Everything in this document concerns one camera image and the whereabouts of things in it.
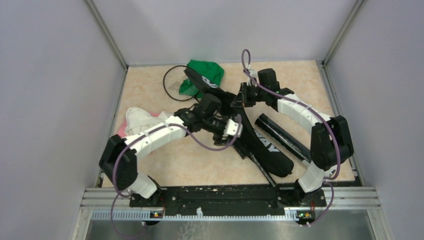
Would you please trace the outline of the badminton racket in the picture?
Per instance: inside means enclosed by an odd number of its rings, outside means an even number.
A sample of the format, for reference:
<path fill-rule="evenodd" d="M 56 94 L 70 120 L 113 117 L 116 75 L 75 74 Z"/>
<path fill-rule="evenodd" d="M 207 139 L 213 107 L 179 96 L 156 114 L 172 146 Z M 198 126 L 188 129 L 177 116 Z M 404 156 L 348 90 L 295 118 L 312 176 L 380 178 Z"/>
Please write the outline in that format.
<path fill-rule="evenodd" d="M 186 87 L 184 84 L 188 79 L 184 73 L 189 69 L 187 65 L 175 65 L 165 72 L 162 85 L 165 93 L 174 101 L 187 102 L 191 100 L 199 101 L 199 91 L 192 85 Z"/>
<path fill-rule="evenodd" d="M 253 153 L 248 154 L 248 158 L 257 166 L 259 171 L 262 173 L 262 175 L 266 178 L 268 183 L 271 185 L 272 188 L 276 188 L 278 184 L 274 181 L 274 179 L 268 174 L 268 172 L 262 167 L 262 165 L 259 163 L 259 161 L 255 158 Z"/>

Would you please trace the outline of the black racket bag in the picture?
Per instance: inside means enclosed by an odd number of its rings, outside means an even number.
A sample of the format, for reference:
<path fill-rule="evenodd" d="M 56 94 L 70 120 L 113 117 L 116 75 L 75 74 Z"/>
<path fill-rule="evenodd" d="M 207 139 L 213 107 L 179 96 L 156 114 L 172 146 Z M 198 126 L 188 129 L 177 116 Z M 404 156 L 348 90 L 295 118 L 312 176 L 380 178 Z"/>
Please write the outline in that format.
<path fill-rule="evenodd" d="M 236 98 L 234 93 L 225 91 L 219 86 L 212 84 L 206 77 L 190 67 L 187 67 L 184 73 L 201 94 L 211 94 L 221 101 L 221 114 L 225 116 L 232 114 L 241 115 L 243 128 L 239 140 L 250 150 L 266 172 L 281 178 L 292 174 L 294 169 L 293 161 L 279 149 L 277 151 L 269 150 L 257 136 L 245 110 L 241 107 L 231 107 L 231 103 Z"/>

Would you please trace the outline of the black shuttlecock tube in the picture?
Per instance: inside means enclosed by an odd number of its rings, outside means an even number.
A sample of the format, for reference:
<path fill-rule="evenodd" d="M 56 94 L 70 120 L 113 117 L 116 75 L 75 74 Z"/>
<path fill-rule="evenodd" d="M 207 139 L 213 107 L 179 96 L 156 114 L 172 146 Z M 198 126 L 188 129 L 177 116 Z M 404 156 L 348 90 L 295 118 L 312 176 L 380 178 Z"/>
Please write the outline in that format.
<path fill-rule="evenodd" d="M 255 125 L 301 160 L 304 165 L 308 166 L 311 163 L 310 150 L 270 117 L 262 113 L 256 119 Z"/>

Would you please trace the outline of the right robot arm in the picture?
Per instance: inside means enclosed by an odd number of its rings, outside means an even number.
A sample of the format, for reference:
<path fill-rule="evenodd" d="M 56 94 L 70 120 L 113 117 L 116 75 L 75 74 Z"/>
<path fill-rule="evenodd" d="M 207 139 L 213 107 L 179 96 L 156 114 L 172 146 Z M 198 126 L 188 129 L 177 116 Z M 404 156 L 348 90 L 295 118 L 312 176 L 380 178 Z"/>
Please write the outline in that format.
<path fill-rule="evenodd" d="M 264 102 L 301 126 L 311 137 L 310 157 L 305 173 L 297 180 L 299 189 L 293 192 L 293 200 L 299 206 L 307 206 L 325 180 L 337 178 L 341 165 L 354 154 L 351 133 L 345 117 L 330 116 L 316 110 L 301 100 L 289 88 L 281 88 L 272 68 L 255 71 L 244 69 L 247 82 L 240 85 L 232 107 L 252 107 Z"/>

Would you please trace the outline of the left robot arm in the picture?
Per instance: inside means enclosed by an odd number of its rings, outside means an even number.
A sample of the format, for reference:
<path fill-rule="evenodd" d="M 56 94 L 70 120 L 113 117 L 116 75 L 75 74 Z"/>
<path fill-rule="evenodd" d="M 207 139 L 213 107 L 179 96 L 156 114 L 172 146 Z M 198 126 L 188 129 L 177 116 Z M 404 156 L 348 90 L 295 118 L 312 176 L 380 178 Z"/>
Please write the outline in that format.
<path fill-rule="evenodd" d="M 149 207 L 160 202 L 160 186 L 148 175 L 138 172 L 138 161 L 156 149 L 178 139 L 190 136 L 198 145 L 210 151 L 223 151 L 231 147 L 241 136 L 240 114 L 217 117 L 222 102 L 211 94 L 205 94 L 192 107 L 181 108 L 166 120 L 140 133 L 120 137 L 111 136 L 99 160 L 99 167 L 111 181 L 115 192 L 125 198 L 132 193 L 141 196 Z M 231 137 L 223 147 L 213 148 L 200 142 L 194 133 L 205 130 L 218 137 Z"/>

